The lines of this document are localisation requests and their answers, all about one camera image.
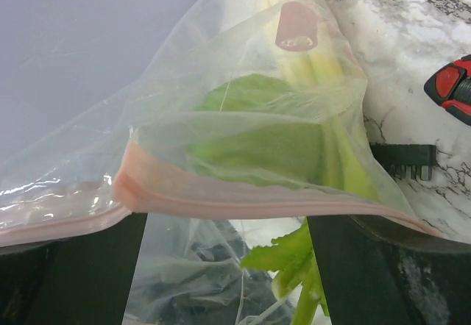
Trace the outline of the clear zip top bag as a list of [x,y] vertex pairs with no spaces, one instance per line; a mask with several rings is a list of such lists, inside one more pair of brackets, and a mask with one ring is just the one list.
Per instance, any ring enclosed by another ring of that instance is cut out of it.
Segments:
[[[215,305],[221,324],[293,324],[302,288],[278,299],[274,271],[243,266],[251,252],[220,262],[196,253],[243,239],[243,220],[377,215],[436,235],[372,156],[363,122],[367,78],[339,29],[335,55],[346,77],[331,94],[289,82],[283,66],[318,44],[315,17],[336,21],[325,0],[199,0],[174,28],[142,77],[1,165],[1,245],[98,232],[133,213],[160,217],[160,236],[183,252],[143,267],[184,287],[180,299]],[[210,91],[261,74],[299,94],[293,114],[198,111]],[[371,200],[326,185],[293,189],[200,175],[188,147],[281,123],[319,127],[337,118],[378,193]]]

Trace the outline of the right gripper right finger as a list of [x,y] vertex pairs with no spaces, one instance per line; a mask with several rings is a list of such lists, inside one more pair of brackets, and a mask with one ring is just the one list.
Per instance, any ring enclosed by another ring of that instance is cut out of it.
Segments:
[[470,245],[376,216],[308,225],[333,324],[470,324]]

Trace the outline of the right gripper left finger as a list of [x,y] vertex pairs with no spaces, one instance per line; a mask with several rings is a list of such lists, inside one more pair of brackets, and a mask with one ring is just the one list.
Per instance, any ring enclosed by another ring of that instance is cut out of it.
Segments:
[[121,324],[147,216],[1,249],[2,324]]

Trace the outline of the green celery stalk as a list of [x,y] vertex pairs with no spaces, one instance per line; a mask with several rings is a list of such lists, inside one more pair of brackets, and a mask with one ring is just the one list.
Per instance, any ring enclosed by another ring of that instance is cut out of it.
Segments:
[[[317,46],[285,64],[283,70],[289,82],[318,87],[323,93],[331,94],[333,82],[340,82],[347,73],[334,53],[333,33],[337,32],[338,25],[320,15],[313,23]],[[319,176],[314,183],[378,199],[372,180],[355,157],[339,119],[321,125],[319,134],[316,153]],[[289,295],[297,286],[302,288],[291,320],[293,324],[311,324],[317,308],[322,308],[325,316],[329,315],[307,221],[303,221],[299,229],[273,239],[268,246],[256,246],[242,264],[256,270],[274,271],[272,291],[278,299]]]

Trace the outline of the green cabbage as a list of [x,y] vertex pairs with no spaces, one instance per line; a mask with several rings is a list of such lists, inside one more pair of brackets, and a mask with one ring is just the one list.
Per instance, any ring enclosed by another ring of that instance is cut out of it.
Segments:
[[[283,80],[250,74],[213,89],[198,111],[293,114],[299,94]],[[299,189],[319,176],[319,129],[311,123],[281,123],[193,143],[188,147],[200,175],[258,186]]]

